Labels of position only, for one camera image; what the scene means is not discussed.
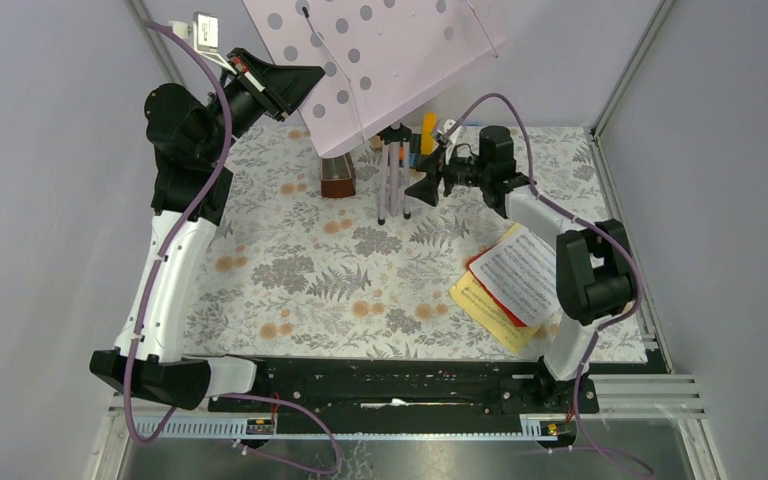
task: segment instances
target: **white tag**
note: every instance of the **white tag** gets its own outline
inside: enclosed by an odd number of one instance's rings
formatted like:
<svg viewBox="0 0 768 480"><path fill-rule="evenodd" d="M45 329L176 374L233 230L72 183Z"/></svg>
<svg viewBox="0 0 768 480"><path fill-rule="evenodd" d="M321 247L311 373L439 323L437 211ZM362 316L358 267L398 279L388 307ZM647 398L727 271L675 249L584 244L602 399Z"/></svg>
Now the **white tag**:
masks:
<svg viewBox="0 0 768 480"><path fill-rule="evenodd" d="M206 13L196 12L195 16L195 46L200 52L217 52L219 50L219 19Z"/></svg>

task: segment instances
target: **paper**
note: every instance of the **paper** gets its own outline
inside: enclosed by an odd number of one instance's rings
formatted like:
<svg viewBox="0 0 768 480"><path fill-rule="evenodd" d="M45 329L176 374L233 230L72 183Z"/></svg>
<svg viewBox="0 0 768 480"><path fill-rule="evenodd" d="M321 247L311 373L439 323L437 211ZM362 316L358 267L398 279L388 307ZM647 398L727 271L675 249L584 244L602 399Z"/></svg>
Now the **paper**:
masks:
<svg viewBox="0 0 768 480"><path fill-rule="evenodd" d="M519 225L515 225L502 238L513 235L519 228ZM466 272L466 275L449 289L449 294L458 306L483 325L499 340L499 343L513 353L518 353L525 348L525 345L539 329L536 327L517 327L511 323L508 315L496 305L493 298L487 294L484 287L471 272Z"/></svg>
<svg viewBox="0 0 768 480"><path fill-rule="evenodd" d="M527 229L518 229L469 265L475 279L516 319L538 327L559 308L555 252Z"/></svg>

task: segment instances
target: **floral pattern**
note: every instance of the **floral pattern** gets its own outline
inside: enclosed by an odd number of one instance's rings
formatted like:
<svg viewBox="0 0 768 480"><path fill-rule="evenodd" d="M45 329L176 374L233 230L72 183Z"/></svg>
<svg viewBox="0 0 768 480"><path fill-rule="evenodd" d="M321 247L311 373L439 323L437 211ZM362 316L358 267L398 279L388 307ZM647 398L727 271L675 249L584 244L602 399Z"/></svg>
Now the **floral pattern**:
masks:
<svg viewBox="0 0 768 480"><path fill-rule="evenodd" d="M525 172L525 145L514 133ZM582 217L605 218L584 130L529 133L541 190ZM308 136L254 127L233 147L231 195L196 279L187 353L536 360L545 352L557 324L514 355L449 297L465 262L512 225L477 189L455 187L437 208L414 200L411 219L379 226L379 154L368 145L352 152L357 195L325 199ZM464 141L476 150L478 128L467 128ZM645 361L637 323L603 332L594 359Z"/></svg>

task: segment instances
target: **gray floor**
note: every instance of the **gray floor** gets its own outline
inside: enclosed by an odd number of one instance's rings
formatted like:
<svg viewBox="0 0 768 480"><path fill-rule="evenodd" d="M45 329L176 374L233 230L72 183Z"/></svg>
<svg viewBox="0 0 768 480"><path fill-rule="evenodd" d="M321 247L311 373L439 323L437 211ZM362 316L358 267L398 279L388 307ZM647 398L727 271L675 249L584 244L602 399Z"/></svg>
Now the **gray floor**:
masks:
<svg viewBox="0 0 768 480"><path fill-rule="evenodd" d="M602 446L628 451L655 468L658 478L693 478L677 430L666 420L587 421ZM344 441L344 463L335 479L495 480L633 478L597 454L526 455L541 447L498 441ZM333 461L327 441L272 441L268 451L324 467ZM161 439L150 447L131 447L120 476L125 479L308 479L316 478L268 460L242 457L230 442Z"/></svg>

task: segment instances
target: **yellow object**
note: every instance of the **yellow object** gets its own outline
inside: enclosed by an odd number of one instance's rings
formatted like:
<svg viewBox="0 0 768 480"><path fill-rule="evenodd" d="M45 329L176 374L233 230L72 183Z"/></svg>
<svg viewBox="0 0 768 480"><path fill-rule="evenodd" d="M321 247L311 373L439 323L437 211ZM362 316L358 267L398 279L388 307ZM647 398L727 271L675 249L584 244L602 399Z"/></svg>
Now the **yellow object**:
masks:
<svg viewBox="0 0 768 480"><path fill-rule="evenodd" d="M518 228L519 225L514 225L502 238L512 235ZM511 319L496 305L475 275L469 271L449 289L449 294L470 317L489 330L513 353L519 353L540 328L514 326Z"/></svg>
<svg viewBox="0 0 768 480"><path fill-rule="evenodd" d="M422 120L422 136L419 137L419 153L425 156L431 155L434 151L434 126L437 125L437 114L426 113Z"/></svg>

